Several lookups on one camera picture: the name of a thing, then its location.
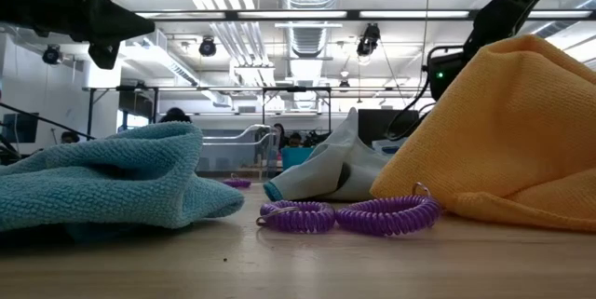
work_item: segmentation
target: table surface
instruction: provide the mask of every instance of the table surface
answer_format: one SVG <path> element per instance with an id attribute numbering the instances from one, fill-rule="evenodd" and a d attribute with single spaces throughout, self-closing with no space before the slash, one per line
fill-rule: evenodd
<path id="1" fill-rule="evenodd" d="M 283 234 L 238 213 L 175 234 L 0 251 L 0 298 L 594 298 L 596 236 L 445 216 L 375 238 Z"/>

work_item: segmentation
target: microfiber cloth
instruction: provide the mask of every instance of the microfiber cloth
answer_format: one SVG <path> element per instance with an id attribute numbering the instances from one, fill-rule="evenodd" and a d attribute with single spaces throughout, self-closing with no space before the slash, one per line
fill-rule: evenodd
<path id="1" fill-rule="evenodd" d="M 468 218 L 596 231 L 596 74 L 536 36 L 482 48 L 371 193 L 414 182 Z"/>
<path id="2" fill-rule="evenodd" d="M 366 146 L 358 137 L 358 112 L 351 109 L 345 121 L 319 144 L 305 163 L 289 168 L 264 184 L 273 200 L 319 198 L 362 201 L 374 178 L 387 163 L 384 156 Z"/>
<path id="3" fill-rule="evenodd" d="M 243 196 L 195 175 L 202 133 L 150 125 L 103 140 L 57 145 L 0 167 L 0 232 L 41 224 L 186 226 L 238 211 Z"/>

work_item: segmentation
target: person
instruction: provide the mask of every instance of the person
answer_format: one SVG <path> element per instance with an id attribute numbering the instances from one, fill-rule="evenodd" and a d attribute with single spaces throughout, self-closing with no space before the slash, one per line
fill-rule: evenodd
<path id="1" fill-rule="evenodd" d="M 78 135 L 72 131 L 63 132 L 60 139 L 62 144 L 78 143 L 81 141 Z"/>
<path id="2" fill-rule="evenodd" d="M 278 130 L 279 150 L 281 150 L 282 148 L 284 148 L 285 146 L 288 145 L 288 138 L 286 137 L 286 130 L 283 128 L 283 125 L 281 123 L 276 123 L 275 125 L 273 125 L 273 127 Z"/>
<path id="3" fill-rule="evenodd" d="M 170 108 L 166 115 L 161 117 L 159 123 L 164 122 L 188 122 L 193 123 L 189 116 L 187 116 L 184 111 L 178 107 Z"/>
<path id="4" fill-rule="evenodd" d="M 300 142 L 302 141 L 302 136 L 298 132 L 294 132 L 290 136 L 290 140 L 288 141 L 289 147 L 300 147 Z"/>

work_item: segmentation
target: teal bin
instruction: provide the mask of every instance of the teal bin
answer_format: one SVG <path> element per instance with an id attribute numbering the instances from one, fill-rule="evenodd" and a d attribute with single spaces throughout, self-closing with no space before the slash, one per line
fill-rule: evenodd
<path id="1" fill-rule="evenodd" d="M 281 165 L 287 170 L 295 165 L 304 163 L 315 148 L 283 148 L 281 149 Z"/>

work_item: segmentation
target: blue towel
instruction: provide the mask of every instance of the blue towel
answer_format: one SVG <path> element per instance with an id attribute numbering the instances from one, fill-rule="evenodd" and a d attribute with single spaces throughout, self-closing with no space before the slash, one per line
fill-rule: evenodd
<path id="1" fill-rule="evenodd" d="M 238 211 L 242 194 L 195 175 L 201 145 L 197 127 L 163 123 L 0 167 L 0 232 L 41 224 L 75 224 L 84 235 L 97 224 L 180 228 Z"/>

